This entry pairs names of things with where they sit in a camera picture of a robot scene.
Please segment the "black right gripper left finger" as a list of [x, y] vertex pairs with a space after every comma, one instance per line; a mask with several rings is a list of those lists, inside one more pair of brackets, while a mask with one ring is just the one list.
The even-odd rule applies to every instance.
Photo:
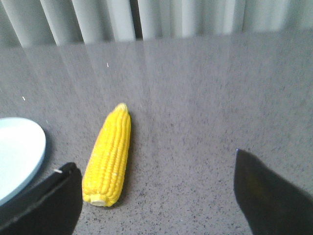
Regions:
[[82, 174], [66, 163], [0, 207], [2, 235], [70, 235], [82, 210]]

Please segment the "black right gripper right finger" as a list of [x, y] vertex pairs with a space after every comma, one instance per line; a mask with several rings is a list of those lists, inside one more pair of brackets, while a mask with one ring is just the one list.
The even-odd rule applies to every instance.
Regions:
[[313, 233], [313, 197], [242, 149], [236, 150], [234, 193], [254, 235]]

